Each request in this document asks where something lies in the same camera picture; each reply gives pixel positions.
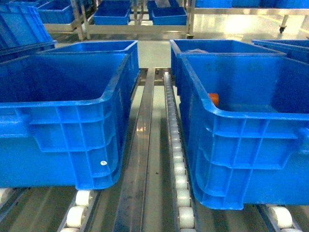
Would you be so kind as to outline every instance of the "plastic crate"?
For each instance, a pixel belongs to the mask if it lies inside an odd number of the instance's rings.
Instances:
[[[233,0],[197,0],[197,8],[231,8]]]
[[[309,0],[277,0],[275,7],[288,9],[307,9],[309,8]]]
[[[45,3],[47,3],[47,0],[13,0],[10,1],[10,4],[21,4],[25,6],[34,6],[34,7],[39,7]]]
[[[152,20],[153,19],[153,10],[158,8],[155,1],[148,1],[147,2],[147,9],[148,9],[148,14],[149,14],[149,19]]]
[[[233,7],[258,7],[261,0],[233,0]]]
[[[0,49],[52,41],[34,7],[0,5]]]
[[[104,41],[74,43],[69,46],[48,50],[44,53],[125,53],[129,55],[128,62],[130,68],[132,68],[130,75],[136,80],[140,73],[137,42],[138,41]]]
[[[56,41],[50,41],[0,50],[0,63],[19,57],[32,55],[44,50],[53,49],[55,48],[56,43]]]
[[[169,0],[170,7],[179,7],[179,4],[176,0]],[[149,19],[153,20],[153,9],[158,8],[156,2],[154,0],[148,1],[147,2],[147,9],[148,9],[148,15]]]
[[[0,187],[113,185],[130,70],[127,54],[39,54],[0,64]]]
[[[104,0],[98,8],[130,8],[131,1],[128,0]]]
[[[262,8],[274,8],[276,6],[277,0],[261,0]]]
[[[98,8],[93,18],[96,25],[127,25],[130,12],[130,8]]]
[[[309,65],[275,56],[181,59],[197,200],[213,209],[309,204]],[[218,107],[208,93],[219,94]]]
[[[171,40],[171,69],[175,75],[175,83],[178,95],[181,94],[182,82],[180,70],[181,56],[195,56],[199,53],[209,56],[286,56],[279,51],[263,48],[253,44],[247,44],[235,40]]]
[[[74,21],[70,1],[53,0],[38,8],[43,23],[69,24]]]
[[[154,25],[186,25],[187,12],[183,7],[156,8],[152,19]]]
[[[309,63],[309,40],[253,40],[252,42],[284,52],[288,58]]]

